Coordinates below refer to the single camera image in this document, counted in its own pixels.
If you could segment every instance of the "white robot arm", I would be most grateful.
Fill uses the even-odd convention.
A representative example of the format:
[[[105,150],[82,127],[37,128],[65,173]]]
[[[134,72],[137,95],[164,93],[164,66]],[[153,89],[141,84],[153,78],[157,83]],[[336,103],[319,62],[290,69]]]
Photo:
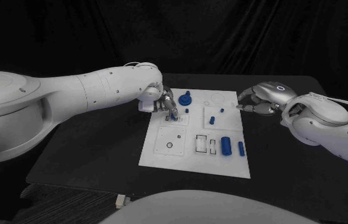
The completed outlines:
[[[322,145],[336,156],[348,160],[348,112],[333,101],[310,92],[297,96],[279,82],[263,82],[238,96],[251,95],[255,105],[238,105],[240,110],[271,116],[281,110],[280,124],[289,127],[293,136],[307,145]]]
[[[23,154],[74,115],[136,98],[138,110],[169,111],[177,119],[170,89],[151,63],[62,77],[0,72],[0,161]]]

